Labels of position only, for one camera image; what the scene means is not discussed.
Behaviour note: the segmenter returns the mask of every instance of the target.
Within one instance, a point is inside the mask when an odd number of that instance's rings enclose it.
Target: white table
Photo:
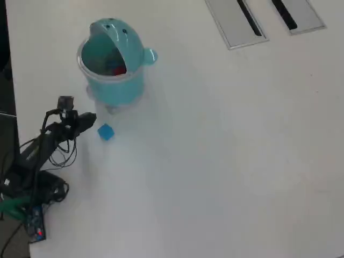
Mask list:
[[[59,95],[98,112],[32,257],[342,255],[344,1],[311,2],[328,29],[291,37],[268,0],[250,0],[270,41],[228,51],[202,0],[7,0],[20,141]],[[141,102],[114,117],[76,63],[102,17],[159,54]]]

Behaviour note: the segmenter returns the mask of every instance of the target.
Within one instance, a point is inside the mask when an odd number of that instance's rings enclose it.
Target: container lid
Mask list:
[[[142,42],[136,33],[128,24],[122,20],[105,18],[100,19],[90,26],[91,37],[100,33],[105,33],[113,41],[119,50],[125,62],[129,73],[134,73],[145,63],[145,53]]]

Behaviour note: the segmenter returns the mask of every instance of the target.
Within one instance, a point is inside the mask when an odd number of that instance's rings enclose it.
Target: small blue block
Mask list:
[[[102,125],[98,129],[98,133],[99,133],[100,137],[102,139],[104,139],[105,141],[110,140],[114,136],[114,131],[113,131],[112,127],[108,124]]]

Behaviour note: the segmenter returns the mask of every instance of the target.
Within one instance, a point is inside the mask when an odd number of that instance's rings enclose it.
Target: black slot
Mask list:
[[[297,28],[297,24],[288,12],[285,5],[282,3],[281,0],[271,0],[276,7],[279,15],[281,15],[282,19],[284,20],[285,24],[288,26],[289,30],[294,30]]]
[[[251,16],[251,14],[249,13],[249,11],[247,10],[245,3],[243,2],[243,0],[237,0],[238,4],[242,10],[242,12],[244,13],[249,25],[251,26],[254,34],[256,34],[257,36],[261,36],[262,33],[260,32],[260,30],[258,29],[256,23],[254,22],[253,17]]]

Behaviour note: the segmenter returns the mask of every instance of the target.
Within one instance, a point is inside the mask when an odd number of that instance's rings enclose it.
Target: teal plastic container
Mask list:
[[[143,47],[133,28],[113,18],[92,23],[90,37],[77,53],[79,67],[89,83],[89,94],[113,108],[128,106],[142,96],[143,66],[156,60],[157,53]]]

